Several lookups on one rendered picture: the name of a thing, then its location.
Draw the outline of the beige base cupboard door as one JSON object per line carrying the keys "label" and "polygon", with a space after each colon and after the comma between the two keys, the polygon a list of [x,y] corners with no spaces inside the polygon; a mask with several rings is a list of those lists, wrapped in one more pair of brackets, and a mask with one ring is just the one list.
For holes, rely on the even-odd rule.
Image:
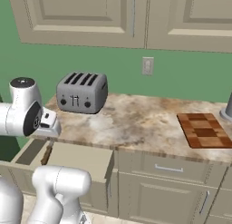
{"label": "beige base cupboard door", "polygon": [[[202,214],[206,191],[210,191]],[[142,224],[204,224],[217,189],[119,173],[119,216]]]}
{"label": "beige base cupboard door", "polygon": [[222,180],[206,224],[232,224],[232,166]]}

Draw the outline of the grey cylindrical stand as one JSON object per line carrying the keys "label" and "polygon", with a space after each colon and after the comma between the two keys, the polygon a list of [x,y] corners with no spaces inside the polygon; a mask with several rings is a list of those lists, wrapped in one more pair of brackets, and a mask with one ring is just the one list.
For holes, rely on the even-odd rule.
{"label": "grey cylindrical stand", "polygon": [[223,119],[232,122],[232,93],[230,94],[229,100],[227,102],[227,107],[222,108],[219,114]]}

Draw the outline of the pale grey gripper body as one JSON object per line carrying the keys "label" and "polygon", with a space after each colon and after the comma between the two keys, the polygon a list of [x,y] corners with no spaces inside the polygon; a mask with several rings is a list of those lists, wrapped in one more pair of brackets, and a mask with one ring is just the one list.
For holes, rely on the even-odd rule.
{"label": "pale grey gripper body", "polygon": [[48,124],[41,123],[39,128],[34,132],[36,136],[45,137],[59,137],[61,134],[61,125],[56,123],[54,126],[49,126]]}

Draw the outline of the brown handled knife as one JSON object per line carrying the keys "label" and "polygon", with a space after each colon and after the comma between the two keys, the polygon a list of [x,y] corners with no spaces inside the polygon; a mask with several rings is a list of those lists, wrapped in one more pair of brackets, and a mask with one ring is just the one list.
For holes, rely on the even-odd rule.
{"label": "brown handled knife", "polygon": [[53,144],[54,144],[54,141],[49,141],[49,144],[46,147],[46,151],[43,155],[43,158],[41,159],[41,165],[46,165],[47,162],[49,161],[50,155],[53,150]]}

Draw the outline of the beige closed drawer front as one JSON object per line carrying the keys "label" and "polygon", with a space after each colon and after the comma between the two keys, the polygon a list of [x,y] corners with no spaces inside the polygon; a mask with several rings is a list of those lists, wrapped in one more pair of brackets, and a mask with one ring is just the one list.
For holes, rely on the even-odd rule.
{"label": "beige closed drawer front", "polygon": [[206,183],[212,171],[210,164],[150,155],[141,157],[141,168],[149,174],[196,183]]}

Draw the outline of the grey four slot toaster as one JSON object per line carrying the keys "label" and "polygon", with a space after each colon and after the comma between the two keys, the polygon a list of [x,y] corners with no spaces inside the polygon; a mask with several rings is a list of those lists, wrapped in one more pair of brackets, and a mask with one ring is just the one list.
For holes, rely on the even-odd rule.
{"label": "grey four slot toaster", "polygon": [[56,86],[58,107],[65,112],[95,114],[107,96],[107,76],[102,73],[68,73]]}

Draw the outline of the beige open drawer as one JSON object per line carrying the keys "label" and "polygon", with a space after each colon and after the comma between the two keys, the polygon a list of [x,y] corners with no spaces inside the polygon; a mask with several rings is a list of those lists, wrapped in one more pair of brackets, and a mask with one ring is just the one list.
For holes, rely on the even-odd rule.
{"label": "beige open drawer", "polygon": [[[35,196],[32,175],[41,165],[48,145],[48,141],[31,139],[10,162],[0,161],[0,175],[18,186],[22,193]],[[80,197],[82,208],[102,214],[108,212],[113,151],[55,142],[47,164],[87,170],[91,174],[92,185],[89,192]]]}

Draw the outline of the brown checkered cutting board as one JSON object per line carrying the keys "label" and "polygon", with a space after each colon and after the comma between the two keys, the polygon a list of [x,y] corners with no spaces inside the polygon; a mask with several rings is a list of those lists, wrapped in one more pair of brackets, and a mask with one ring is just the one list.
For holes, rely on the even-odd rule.
{"label": "brown checkered cutting board", "polygon": [[232,149],[232,141],[212,113],[178,113],[181,129],[192,149]]}

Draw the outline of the white wall outlet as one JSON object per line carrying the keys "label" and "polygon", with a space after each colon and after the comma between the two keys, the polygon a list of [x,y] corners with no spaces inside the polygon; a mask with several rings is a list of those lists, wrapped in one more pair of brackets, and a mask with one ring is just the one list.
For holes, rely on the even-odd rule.
{"label": "white wall outlet", "polygon": [[154,58],[143,57],[142,58],[142,73],[144,75],[152,75],[154,69]]}

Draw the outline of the beige wall cupboard door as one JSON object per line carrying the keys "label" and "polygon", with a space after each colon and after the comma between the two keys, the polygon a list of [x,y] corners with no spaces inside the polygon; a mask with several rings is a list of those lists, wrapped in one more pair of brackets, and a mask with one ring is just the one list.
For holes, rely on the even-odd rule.
{"label": "beige wall cupboard door", "polygon": [[147,0],[10,0],[23,43],[142,48]]}
{"label": "beige wall cupboard door", "polygon": [[232,0],[150,0],[147,47],[232,53]]}

